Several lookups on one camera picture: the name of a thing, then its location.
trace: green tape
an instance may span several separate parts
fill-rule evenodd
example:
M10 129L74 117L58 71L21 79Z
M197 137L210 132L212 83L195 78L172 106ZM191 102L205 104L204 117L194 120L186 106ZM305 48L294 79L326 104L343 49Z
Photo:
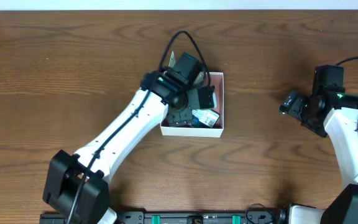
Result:
M159 215L152 216L152 224L160 224L160 216Z
M233 224L241 224L241 216L233 215Z

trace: white wall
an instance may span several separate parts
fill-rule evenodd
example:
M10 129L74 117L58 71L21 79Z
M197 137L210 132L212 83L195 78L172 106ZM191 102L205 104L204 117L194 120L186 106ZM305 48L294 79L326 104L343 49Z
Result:
M358 9L358 0L0 0L0 10Z

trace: open box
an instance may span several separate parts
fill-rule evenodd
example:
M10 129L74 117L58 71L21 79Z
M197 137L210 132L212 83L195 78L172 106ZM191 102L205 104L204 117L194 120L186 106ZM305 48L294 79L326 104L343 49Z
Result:
M162 135L164 136L192 136L192 137L213 137L219 138L223 132L224 123L224 99L223 99L223 73L210 72L211 86L215 86L216 107L213 111L217 112L220 117L213 128L192 128L192 127L170 127L167 122L162 121L160 124Z

